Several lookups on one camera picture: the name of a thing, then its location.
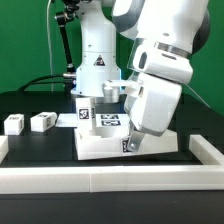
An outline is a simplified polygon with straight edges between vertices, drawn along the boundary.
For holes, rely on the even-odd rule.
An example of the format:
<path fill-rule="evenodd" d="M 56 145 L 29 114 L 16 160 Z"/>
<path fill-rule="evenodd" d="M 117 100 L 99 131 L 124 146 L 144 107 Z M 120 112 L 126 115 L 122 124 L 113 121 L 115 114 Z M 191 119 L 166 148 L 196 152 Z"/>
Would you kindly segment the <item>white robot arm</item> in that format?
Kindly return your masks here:
<path fill-rule="evenodd" d="M 130 118 L 128 150 L 147 134 L 164 134 L 193 69 L 189 58 L 207 41 L 209 0 L 72 0 L 65 17 L 78 18 L 82 63 L 75 92 L 119 100 Z"/>

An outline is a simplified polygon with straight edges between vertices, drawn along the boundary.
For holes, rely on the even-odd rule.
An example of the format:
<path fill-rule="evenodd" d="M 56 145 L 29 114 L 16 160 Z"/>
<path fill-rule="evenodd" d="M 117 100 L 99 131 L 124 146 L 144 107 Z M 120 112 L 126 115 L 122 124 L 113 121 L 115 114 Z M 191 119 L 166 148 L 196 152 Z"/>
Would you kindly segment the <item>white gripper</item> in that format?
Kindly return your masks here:
<path fill-rule="evenodd" d="M 161 136 L 168 128 L 181 96 L 180 84 L 145 73 L 133 72 L 124 110 L 135 129 L 130 131 L 127 149 L 137 152 L 144 133 Z"/>

